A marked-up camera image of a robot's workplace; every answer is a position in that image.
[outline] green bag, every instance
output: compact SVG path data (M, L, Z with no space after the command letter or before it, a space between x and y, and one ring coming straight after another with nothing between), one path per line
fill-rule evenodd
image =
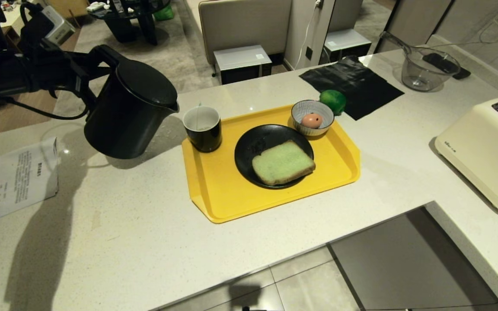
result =
M162 10L154 12L153 16L155 20L168 20L174 18L174 11L172 10L172 6L168 4Z

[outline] black plate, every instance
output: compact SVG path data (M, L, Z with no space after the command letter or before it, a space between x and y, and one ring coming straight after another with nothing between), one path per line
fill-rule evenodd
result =
M257 186L269 189L282 189L295 185L302 181L303 177L297 178L289 183L269 186L261 181L259 176L253 170L253 158L258 156L264 150L278 146L293 140L311 159L314 159L313 148L310 147L309 141L303 134L293 130L290 127L279 124L265 124L251 128L237 141L234 151L234 158L238 171L251 183Z

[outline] phone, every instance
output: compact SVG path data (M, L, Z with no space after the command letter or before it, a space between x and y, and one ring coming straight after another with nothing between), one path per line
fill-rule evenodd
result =
M451 61L448 61L446 59L443 59L443 57L437 53L431 53L428 55L425 55L423 58L423 61L426 61L427 63L431 63L431 65L434 65L436 68L440 69L444 73L451 73L455 71L457 68L454 63ZM455 79L464 79L465 77L468 77L470 75L470 71L460 67L459 73L453 75Z

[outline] kettle lid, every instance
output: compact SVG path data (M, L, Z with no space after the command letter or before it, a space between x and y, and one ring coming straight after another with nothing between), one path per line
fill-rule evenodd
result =
M136 60L121 60L116 69L121 83L132 94L151 105L176 110L178 93L174 85L157 69Z

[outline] bread slice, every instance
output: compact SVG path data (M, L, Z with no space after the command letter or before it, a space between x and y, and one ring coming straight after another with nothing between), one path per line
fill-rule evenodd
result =
M253 169L269 186L285 184L314 171L316 164L293 140L263 151L253 158Z

